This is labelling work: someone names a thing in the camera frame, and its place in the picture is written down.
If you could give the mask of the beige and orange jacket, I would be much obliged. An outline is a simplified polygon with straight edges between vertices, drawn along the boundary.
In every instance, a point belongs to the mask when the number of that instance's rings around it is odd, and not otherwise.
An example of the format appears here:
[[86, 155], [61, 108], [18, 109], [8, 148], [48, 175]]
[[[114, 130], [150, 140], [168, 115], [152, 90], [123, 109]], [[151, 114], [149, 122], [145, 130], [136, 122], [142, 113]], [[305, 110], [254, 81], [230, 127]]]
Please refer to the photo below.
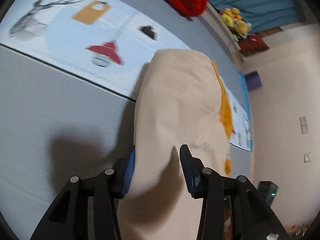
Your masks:
[[215, 62], [194, 50], [155, 53], [135, 105], [135, 170], [117, 211], [123, 239], [196, 238], [202, 200], [187, 190], [179, 150], [225, 175], [231, 124]]

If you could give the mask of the purple rolled mat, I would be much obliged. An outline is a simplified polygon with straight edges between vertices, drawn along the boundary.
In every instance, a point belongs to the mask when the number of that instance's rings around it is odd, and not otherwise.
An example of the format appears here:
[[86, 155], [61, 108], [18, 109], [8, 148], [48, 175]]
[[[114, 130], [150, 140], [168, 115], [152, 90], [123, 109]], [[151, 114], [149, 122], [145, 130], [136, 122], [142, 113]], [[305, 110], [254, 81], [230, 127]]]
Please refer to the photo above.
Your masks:
[[256, 90], [263, 86], [259, 73], [252, 71], [244, 75], [248, 91]]

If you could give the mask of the grey printed bed sheet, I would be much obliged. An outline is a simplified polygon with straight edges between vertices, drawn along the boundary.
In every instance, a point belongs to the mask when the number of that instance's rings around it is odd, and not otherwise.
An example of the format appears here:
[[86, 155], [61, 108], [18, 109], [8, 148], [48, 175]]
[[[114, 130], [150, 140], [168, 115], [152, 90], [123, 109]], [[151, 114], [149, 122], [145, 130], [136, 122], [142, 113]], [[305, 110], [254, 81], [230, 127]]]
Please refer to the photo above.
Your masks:
[[[44, 0], [49, 3], [56, 0]], [[29, 239], [67, 178], [87, 178], [133, 142], [133, 114], [150, 40], [108, 34], [71, 19], [76, 7], [36, 14], [42, 36], [22, 41], [10, 28], [35, 0], [16, 0], [1, 21], [1, 213]]]

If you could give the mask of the yellow plush toys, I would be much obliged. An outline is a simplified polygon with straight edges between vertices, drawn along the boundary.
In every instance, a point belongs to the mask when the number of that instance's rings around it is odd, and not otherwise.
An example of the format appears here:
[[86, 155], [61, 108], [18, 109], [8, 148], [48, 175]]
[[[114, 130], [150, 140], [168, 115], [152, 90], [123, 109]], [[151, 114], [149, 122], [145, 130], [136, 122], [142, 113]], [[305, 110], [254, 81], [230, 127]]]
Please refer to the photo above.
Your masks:
[[221, 20], [228, 27], [236, 41], [244, 41], [252, 30], [252, 23], [246, 22], [238, 8], [226, 8], [220, 11]]

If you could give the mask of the blue curtain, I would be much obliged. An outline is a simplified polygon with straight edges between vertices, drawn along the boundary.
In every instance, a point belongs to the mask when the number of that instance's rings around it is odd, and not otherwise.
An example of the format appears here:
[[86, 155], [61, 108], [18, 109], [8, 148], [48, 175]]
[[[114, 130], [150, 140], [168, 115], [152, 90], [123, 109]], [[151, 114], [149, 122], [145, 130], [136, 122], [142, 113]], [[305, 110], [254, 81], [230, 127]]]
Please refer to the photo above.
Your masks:
[[306, 20], [301, 0], [209, 0], [217, 10], [238, 8], [253, 33]]

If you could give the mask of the white wall socket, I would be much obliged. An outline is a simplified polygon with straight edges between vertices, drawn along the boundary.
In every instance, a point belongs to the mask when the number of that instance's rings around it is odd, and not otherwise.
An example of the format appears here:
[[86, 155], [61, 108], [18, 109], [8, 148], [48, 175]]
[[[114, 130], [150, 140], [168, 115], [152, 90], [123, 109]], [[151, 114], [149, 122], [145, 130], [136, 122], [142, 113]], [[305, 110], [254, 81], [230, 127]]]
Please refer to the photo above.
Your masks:
[[311, 153], [304, 154], [304, 163], [309, 163], [311, 161], [310, 157]]

